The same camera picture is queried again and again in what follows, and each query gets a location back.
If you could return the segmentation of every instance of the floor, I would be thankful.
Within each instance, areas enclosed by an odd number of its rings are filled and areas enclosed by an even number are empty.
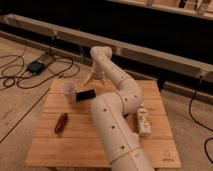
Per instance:
[[[21,54],[23,45],[0,38],[0,56],[8,54]],[[42,52],[33,48],[27,48],[24,55],[26,63],[36,59]],[[0,58],[0,66],[9,61]],[[53,64],[51,68],[59,71],[64,66]],[[85,78],[90,70],[89,67],[78,64],[81,71],[74,78]],[[12,73],[17,68],[8,70]],[[72,74],[76,68],[72,68],[67,74]],[[38,78],[25,82],[26,85],[33,85],[47,78],[51,74],[45,71]],[[35,103],[35,101],[46,91],[51,81],[40,87],[30,90],[21,90],[12,87],[0,92],[0,139],[13,127],[23,114]],[[213,137],[211,132],[201,128],[191,121],[188,115],[189,98],[163,90],[162,99],[175,137],[176,145],[182,161],[181,169],[176,171],[212,171],[213,165],[205,156],[203,143],[205,139]],[[25,166],[25,158],[31,144],[36,125],[38,123],[45,98],[17,125],[9,136],[0,144],[0,170],[1,171],[48,171],[48,168],[34,168]],[[212,126],[213,106],[199,101],[193,103],[193,113],[203,123]],[[209,143],[209,153],[213,154],[213,142]],[[89,171],[89,169],[68,169],[58,170]]]

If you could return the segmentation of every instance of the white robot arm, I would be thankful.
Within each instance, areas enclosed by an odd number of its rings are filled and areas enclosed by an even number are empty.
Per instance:
[[[93,47],[90,53],[95,62],[92,75],[98,75],[98,72],[103,75],[104,72],[118,89],[96,97],[91,106],[92,117],[112,170],[154,171],[123,117],[135,113],[140,107],[141,88],[109,59],[112,56],[111,48]]]

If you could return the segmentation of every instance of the black cable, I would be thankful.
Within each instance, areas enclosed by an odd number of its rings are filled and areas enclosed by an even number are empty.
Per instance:
[[[198,87],[197,87],[197,89],[194,91],[194,93],[193,93],[193,95],[192,95],[192,97],[191,97],[191,100],[190,100],[190,103],[189,103],[189,115],[190,115],[191,119],[192,119],[196,124],[198,124],[198,125],[200,125],[201,127],[203,127],[203,128],[205,128],[205,129],[207,129],[207,130],[213,132],[213,129],[212,129],[212,128],[209,128],[209,127],[205,126],[204,124],[202,124],[202,123],[201,123],[200,121],[198,121],[198,120],[193,116],[193,114],[192,114],[192,103],[193,103],[193,101],[194,101],[194,99],[195,99],[195,97],[196,97],[196,95],[197,95],[197,92],[198,92],[199,89],[200,89],[200,85],[201,85],[202,81],[203,81],[203,77],[200,77],[200,80],[199,80],[199,83],[198,83]]]
[[[19,119],[19,121],[7,132],[7,134],[1,138],[0,144],[10,135],[10,133],[18,126],[18,124],[33,110],[33,108],[43,99],[43,97],[49,92],[50,88],[46,90],[38,100],[30,107],[30,109]]]
[[[209,161],[213,164],[213,160],[212,158],[210,157],[209,153],[208,153],[208,149],[207,149],[207,145],[208,145],[208,142],[212,141],[213,140],[213,137],[212,138],[208,138],[205,143],[204,143],[204,149],[205,149],[205,153],[206,153],[206,156],[208,157]]]
[[[19,22],[17,21],[15,15],[13,15],[13,18],[14,18],[14,21],[16,23],[16,26],[21,28]],[[1,65],[0,66],[0,69],[3,69],[1,71],[1,77],[0,77],[0,80],[3,80],[3,88],[0,89],[0,91],[4,91],[12,86],[15,85],[15,82],[16,82],[16,76],[18,74],[20,74],[22,72],[22,70],[24,69],[24,65],[25,65],[25,61],[24,61],[24,58],[23,56],[25,55],[26,51],[27,51],[27,40],[24,39],[24,50],[22,51],[22,53],[20,55],[4,55],[4,56],[1,56],[0,59],[3,59],[3,58],[11,58],[11,57],[15,57],[14,60],[4,64],[4,65]],[[13,63],[15,63],[16,61],[18,60],[21,60],[22,64],[21,65],[11,65]],[[17,71],[15,74],[13,75],[6,75],[4,72],[12,67],[17,67],[19,66],[20,67],[20,70]]]
[[[77,75],[77,74],[80,72],[80,67],[79,67],[78,65],[74,64],[72,58],[69,58],[69,57],[62,57],[62,58],[66,58],[66,59],[69,59],[69,60],[72,61],[71,64],[70,64],[70,66],[67,67],[66,69],[64,69],[64,70],[62,70],[62,71],[60,71],[60,72],[58,72],[58,73],[55,73],[55,74],[52,75],[51,77],[48,77],[47,79],[41,81],[40,83],[38,83],[38,84],[36,84],[36,85],[29,86],[29,87],[25,87],[25,86],[21,86],[21,85],[20,85],[20,83],[21,83],[22,81],[25,80],[25,78],[23,77],[24,74],[26,73],[26,71],[25,71],[24,73],[22,73],[22,75],[20,76],[20,78],[18,78],[18,80],[17,80],[17,82],[16,82],[17,87],[20,88],[20,89],[31,89],[31,88],[36,88],[36,87],[38,87],[38,86],[44,84],[44,83],[47,82],[48,80],[50,80],[50,79],[52,79],[52,78],[54,78],[54,77],[56,77],[56,76],[59,76],[60,74],[62,74],[62,73],[64,73],[64,72],[68,71],[69,69],[71,69],[71,68],[73,67],[73,65],[75,65],[75,66],[77,67],[77,71],[76,71],[74,74],[70,75],[69,77],[73,77],[73,76]]]
[[[198,87],[197,89],[195,89],[194,93],[192,94],[192,97],[191,97],[191,100],[190,100],[190,104],[189,104],[189,115],[191,117],[191,119],[198,125],[200,125],[201,127],[207,129],[208,131],[210,132],[213,132],[213,129],[212,128],[209,128],[208,126],[202,124],[200,121],[198,121],[192,114],[192,111],[191,111],[191,108],[192,108],[192,103],[197,95],[197,92],[199,91],[200,89],[200,85],[203,81],[203,77],[200,77],[200,80],[199,80],[199,83],[198,83]],[[208,149],[207,149],[207,144],[209,141],[213,140],[213,137],[212,138],[208,138],[205,143],[204,143],[204,150],[205,150],[205,154],[207,156],[207,158],[209,159],[209,161],[213,164],[213,160],[211,159],[210,155],[209,155],[209,152],[208,152]]]

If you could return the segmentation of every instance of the brown sausage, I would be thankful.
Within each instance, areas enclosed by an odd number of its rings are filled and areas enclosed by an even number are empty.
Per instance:
[[[68,121],[68,115],[67,113],[63,113],[57,121],[57,124],[55,126],[55,133],[58,134],[59,132],[63,131],[65,125],[67,124]]]

